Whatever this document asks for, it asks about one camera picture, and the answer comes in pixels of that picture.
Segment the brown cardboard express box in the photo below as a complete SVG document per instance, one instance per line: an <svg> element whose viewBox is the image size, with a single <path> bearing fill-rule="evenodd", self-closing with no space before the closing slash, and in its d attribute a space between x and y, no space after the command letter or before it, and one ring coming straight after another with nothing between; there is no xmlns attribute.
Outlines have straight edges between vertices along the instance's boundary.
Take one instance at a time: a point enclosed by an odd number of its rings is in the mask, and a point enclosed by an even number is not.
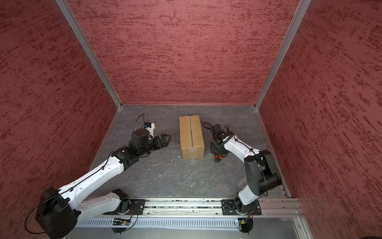
<svg viewBox="0 0 382 239"><path fill-rule="evenodd" d="M180 117L180 142L184 160L203 159L205 156L205 143L200 117Z"/></svg>

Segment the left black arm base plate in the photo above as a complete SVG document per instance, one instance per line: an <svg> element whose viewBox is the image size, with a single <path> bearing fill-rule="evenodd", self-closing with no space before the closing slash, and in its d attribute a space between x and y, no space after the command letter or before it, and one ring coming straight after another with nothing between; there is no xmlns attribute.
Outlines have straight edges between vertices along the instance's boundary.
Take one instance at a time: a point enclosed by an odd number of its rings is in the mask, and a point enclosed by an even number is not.
<svg viewBox="0 0 382 239"><path fill-rule="evenodd" d="M113 213L118 215L142 215L146 200L144 199L122 199Z"/></svg>

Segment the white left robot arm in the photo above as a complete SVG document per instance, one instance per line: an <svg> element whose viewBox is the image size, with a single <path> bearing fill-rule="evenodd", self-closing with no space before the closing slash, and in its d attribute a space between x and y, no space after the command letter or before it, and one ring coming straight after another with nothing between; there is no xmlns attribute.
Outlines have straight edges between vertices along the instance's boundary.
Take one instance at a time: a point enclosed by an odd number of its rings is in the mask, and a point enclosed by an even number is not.
<svg viewBox="0 0 382 239"><path fill-rule="evenodd" d="M140 158L169 145L172 137L154 136L153 129L147 126L134 131L129 144L112 151L98 167L59 189L50 187L42 193L35 219L49 238L62 239L79 223L104 213L133 215L129 196L120 189L91 200L87 197Z"/></svg>

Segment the red black utility knife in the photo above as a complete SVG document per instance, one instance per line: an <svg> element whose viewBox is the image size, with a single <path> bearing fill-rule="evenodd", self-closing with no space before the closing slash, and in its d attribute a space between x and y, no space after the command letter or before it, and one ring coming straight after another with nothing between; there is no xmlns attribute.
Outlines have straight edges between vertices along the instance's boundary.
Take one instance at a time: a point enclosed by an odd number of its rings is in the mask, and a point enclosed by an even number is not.
<svg viewBox="0 0 382 239"><path fill-rule="evenodd" d="M221 160L222 160L222 155L221 154L216 154L214 156L215 163L219 163Z"/></svg>

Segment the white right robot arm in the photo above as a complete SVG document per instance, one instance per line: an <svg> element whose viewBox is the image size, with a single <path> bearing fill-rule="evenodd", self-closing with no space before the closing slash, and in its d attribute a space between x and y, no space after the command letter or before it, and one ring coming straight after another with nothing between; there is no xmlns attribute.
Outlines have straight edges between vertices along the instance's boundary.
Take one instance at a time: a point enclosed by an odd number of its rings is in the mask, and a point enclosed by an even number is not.
<svg viewBox="0 0 382 239"><path fill-rule="evenodd" d="M229 127L203 123L212 134L210 144L215 162L220 162L229 153L244 163L247 185L237 193L235 208L244 213L247 208L263 195L282 184L276 162L268 150L258 150L240 140Z"/></svg>

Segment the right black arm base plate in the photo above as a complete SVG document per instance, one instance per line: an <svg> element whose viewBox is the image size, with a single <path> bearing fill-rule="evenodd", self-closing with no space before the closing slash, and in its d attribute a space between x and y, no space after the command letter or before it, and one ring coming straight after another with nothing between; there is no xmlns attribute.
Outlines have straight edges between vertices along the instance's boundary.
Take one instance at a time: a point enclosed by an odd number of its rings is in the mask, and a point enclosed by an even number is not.
<svg viewBox="0 0 382 239"><path fill-rule="evenodd" d="M262 215L260 203L258 200L253 201L248 205L236 199L224 199L221 201L222 213L225 216L238 215L238 216L259 216Z"/></svg>

